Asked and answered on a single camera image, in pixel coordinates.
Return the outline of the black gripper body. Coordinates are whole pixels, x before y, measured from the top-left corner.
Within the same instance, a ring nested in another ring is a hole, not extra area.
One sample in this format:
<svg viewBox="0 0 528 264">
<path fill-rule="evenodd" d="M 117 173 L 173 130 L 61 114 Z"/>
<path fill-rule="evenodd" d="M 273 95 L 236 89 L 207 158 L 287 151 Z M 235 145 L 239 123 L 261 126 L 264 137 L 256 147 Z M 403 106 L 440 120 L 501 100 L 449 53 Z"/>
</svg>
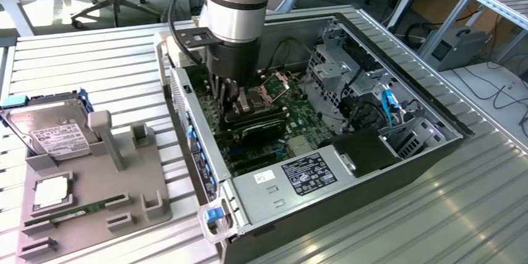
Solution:
<svg viewBox="0 0 528 264">
<path fill-rule="evenodd" d="M 260 41 L 247 43 L 223 42 L 207 47 L 207 67 L 223 79 L 231 79 L 245 87 L 255 75 L 259 62 Z"/>
</svg>

